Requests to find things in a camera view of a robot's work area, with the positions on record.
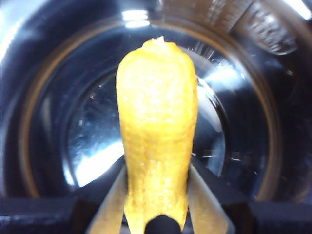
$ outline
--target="black tip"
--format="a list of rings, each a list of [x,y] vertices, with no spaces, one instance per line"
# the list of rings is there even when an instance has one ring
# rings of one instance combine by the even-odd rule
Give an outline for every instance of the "black tip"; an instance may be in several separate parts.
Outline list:
[[[145,234],[181,234],[181,230],[174,219],[160,215],[148,222]]]

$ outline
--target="textured yellow surface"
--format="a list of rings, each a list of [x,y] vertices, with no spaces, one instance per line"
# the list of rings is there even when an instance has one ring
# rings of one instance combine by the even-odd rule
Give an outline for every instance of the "textured yellow surface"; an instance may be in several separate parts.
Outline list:
[[[198,112],[194,65],[176,44],[152,39],[121,61],[116,87],[131,234],[143,234],[158,215],[175,219],[183,229]]]

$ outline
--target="stainless steel container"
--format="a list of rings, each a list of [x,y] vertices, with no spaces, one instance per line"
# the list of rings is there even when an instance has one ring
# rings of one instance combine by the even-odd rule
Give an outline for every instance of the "stainless steel container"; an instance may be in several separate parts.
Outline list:
[[[124,153],[118,63],[164,35],[196,67],[193,156],[251,199],[312,203],[311,11],[286,2],[38,1],[2,38],[1,195],[101,200]]]

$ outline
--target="metal tongs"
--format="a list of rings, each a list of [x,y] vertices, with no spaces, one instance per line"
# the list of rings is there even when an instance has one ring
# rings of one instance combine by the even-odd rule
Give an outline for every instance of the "metal tongs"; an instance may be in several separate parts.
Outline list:
[[[86,234],[119,234],[127,195],[125,166],[102,202]],[[190,163],[187,197],[195,234],[234,234],[235,228],[215,195]]]

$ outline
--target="reflective metal surface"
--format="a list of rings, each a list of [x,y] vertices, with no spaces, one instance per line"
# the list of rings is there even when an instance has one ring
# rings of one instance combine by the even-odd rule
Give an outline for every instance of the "reflective metal surface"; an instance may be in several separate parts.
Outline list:
[[[196,67],[193,156],[251,199],[312,202],[312,36],[284,2],[57,6],[20,23],[1,63],[3,194],[94,195],[123,155],[118,63],[164,35]]]

